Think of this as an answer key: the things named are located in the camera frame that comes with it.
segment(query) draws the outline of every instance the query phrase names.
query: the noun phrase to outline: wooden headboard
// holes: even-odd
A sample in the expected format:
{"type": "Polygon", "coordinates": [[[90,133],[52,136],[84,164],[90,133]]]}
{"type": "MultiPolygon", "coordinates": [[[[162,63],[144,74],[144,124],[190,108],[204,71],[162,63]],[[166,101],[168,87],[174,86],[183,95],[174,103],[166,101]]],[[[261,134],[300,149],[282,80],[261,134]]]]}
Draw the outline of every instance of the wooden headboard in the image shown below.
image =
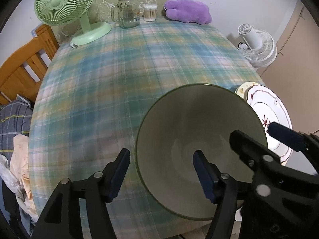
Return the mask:
{"type": "Polygon", "coordinates": [[[0,67],[0,104],[5,105],[9,100],[15,100],[17,94],[35,101],[47,66],[39,55],[44,50],[50,60],[54,57],[59,45],[48,25],[36,29],[37,37],[16,50],[0,67]],[[27,63],[40,81],[35,82],[23,66],[27,63]]]}

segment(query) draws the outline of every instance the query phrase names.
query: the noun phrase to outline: purple plush toy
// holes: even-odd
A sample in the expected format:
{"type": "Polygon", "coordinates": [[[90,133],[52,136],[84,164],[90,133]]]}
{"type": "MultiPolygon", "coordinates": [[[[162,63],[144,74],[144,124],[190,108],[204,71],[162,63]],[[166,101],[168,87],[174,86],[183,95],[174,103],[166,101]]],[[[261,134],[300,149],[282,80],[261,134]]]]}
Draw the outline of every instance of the purple plush toy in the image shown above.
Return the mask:
{"type": "Polygon", "coordinates": [[[195,2],[193,0],[168,0],[164,4],[164,7],[166,9],[167,18],[171,20],[184,23],[195,22],[201,25],[212,22],[208,6],[201,2],[195,2]]]}

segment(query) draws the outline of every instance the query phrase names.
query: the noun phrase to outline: cabinet door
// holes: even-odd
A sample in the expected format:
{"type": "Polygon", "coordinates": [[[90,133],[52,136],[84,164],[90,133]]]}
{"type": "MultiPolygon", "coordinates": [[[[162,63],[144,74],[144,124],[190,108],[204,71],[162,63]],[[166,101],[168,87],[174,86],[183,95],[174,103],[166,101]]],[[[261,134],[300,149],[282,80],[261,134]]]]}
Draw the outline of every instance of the cabinet door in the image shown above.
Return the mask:
{"type": "Polygon", "coordinates": [[[284,103],[294,130],[319,129],[319,28],[306,9],[261,78],[284,103]]]}

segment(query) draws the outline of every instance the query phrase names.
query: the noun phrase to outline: plaid tablecloth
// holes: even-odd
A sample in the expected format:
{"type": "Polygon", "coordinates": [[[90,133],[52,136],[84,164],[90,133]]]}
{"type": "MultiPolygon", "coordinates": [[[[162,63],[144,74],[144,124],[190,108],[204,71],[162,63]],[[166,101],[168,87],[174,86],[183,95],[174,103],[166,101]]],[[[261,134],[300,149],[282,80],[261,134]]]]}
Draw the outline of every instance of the plaid tablecloth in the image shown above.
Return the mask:
{"type": "MultiPolygon", "coordinates": [[[[210,25],[159,18],[120,27],[90,44],[62,44],[44,77],[33,111],[29,176],[41,213],[58,182],[86,179],[122,148],[131,163],[119,196],[107,204],[118,238],[166,238],[206,222],[163,209],[140,182],[134,141],[147,110],[169,90],[211,83],[235,90],[261,79],[237,49],[210,25]]],[[[84,237],[90,238],[84,202],[84,237]]]]}

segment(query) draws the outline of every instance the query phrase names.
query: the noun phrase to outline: white wall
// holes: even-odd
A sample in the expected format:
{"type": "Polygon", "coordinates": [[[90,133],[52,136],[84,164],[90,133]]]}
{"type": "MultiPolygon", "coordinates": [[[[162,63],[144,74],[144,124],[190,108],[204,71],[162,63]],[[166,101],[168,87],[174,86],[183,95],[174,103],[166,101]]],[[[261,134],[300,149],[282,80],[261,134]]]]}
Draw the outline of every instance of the white wall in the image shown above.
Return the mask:
{"type": "Polygon", "coordinates": [[[238,44],[237,28],[250,23],[269,32],[275,42],[283,33],[297,0],[196,0],[207,4],[211,23],[227,38],[238,44]]]}
{"type": "Polygon", "coordinates": [[[0,66],[32,39],[31,31],[40,23],[34,12],[34,0],[22,0],[0,33],[0,66]]]}

